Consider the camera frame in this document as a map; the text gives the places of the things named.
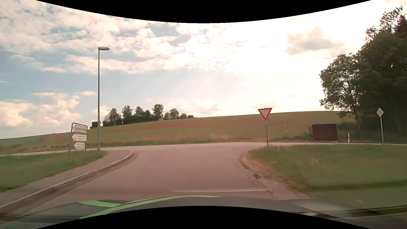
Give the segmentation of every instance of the green stripe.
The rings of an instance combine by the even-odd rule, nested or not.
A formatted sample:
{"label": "green stripe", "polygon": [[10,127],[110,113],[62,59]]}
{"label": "green stripe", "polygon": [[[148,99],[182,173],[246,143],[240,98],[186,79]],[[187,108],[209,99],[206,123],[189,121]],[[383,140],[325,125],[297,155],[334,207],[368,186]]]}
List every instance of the green stripe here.
{"label": "green stripe", "polygon": [[84,216],[84,217],[80,217],[79,219],[83,219],[83,218],[88,218],[88,217],[93,217],[93,216],[101,216],[101,215],[105,215],[114,211],[119,211],[122,209],[126,209],[126,208],[130,208],[130,207],[135,207],[135,206],[139,206],[139,205],[145,205],[145,204],[149,204],[149,203],[154,203],[154,202],[159,202],[159,201],[164,201],[164,200],[171,200],[171,199],[177,199],[177,198],[182,198],[182,197],[221,197],[221,196],[201,196],[201,195],[196,195],[196,196],[173,196],[173,197],[166,197],[166,198],[161,198],[161,199],[155,199],[155,200],[147,200],[147,201],[143,201],[143,202],[138,202],[138,203],[134,203],[134,204],[128,204],[128,205],[122,205],[119,207],[114,207],[111,209],[106,209],[104,211],[100,211],[97,213],[94,213],[92,215],[88,215],[88,216]]}
{"label": "green stripe", "polygon": [[119,205],[122,205],[122,204],[108,203],[108,202],[103,202],[103,201],[98,201],[98,200],[80,201],[78,203],[85,204],[85,205],[99,206],[99,207],[117,207]]}
{"label": "green stripe", "polygon": [[140,201],[145,201],[145,200],[151,200],[151,199],[155,199],[155,198],[147,198],[147,199],[142,199],[142,200],[134,200],[134,201],[130,201],[124,204],[130,204],[130,203],[134,203],[134,202],[140,202]]}

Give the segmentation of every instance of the white arrow sign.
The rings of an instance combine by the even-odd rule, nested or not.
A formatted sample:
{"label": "white arrow sign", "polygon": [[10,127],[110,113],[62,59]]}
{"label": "white arrow sign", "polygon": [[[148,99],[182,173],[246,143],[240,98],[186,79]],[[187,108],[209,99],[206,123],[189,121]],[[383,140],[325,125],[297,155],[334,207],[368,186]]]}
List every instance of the white arrow sign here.
{"label": "white arrow sign", "polygon": [[74,125],[74,126],[72,127],[72,130],[73,130],[74,132],[77,132],[77,133],[84,133],[84,134],[86,134],[86,132],[88,131],[87,128],[86,128],[86,126],[79,126],[79,125]]}
{"label": "white arrow sign", "polygon": [[75,142],[74,144],[75,149],[84,149],[85,148],[85,143],[84,142]]}
{"label": "white arrow sign", "polygon": [[74,141],[86,141],[86,136],[85,134],[74,134],[72,135],[72,139]]}

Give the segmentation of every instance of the road marking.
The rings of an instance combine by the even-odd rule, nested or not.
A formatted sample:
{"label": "road marking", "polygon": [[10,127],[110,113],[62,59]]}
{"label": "road marking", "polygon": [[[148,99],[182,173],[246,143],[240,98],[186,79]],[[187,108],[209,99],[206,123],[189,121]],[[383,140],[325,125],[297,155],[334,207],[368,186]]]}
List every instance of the road marking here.
{"label": "road marking", "polygon": [[204,193],[204,192],[266,192],[267,189],[241,189],[241,190],[177,190],[178,193]]}

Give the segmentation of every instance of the windshield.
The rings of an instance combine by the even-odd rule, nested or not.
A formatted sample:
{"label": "windshield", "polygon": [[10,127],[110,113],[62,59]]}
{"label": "windshield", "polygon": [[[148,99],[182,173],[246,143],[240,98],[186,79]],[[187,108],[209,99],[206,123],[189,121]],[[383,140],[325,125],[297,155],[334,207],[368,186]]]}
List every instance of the windshield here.
{"label": "windshield", "polygon": [[407,220],[405,12],[196,24],[2,0],[0,221],[233,201]]}

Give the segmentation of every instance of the blue sky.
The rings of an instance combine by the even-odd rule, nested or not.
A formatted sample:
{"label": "blue sky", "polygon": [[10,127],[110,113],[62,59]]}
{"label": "blue sky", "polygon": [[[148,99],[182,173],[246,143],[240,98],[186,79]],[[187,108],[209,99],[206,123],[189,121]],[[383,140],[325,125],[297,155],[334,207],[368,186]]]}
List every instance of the blue sky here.
{"label": "blue sky", "polygon": [[405,0],[254,22],[126,19],[36,0],[0,3],[0,138],[67,132],[125,105],[198,117],[324,110],[319,72]]}

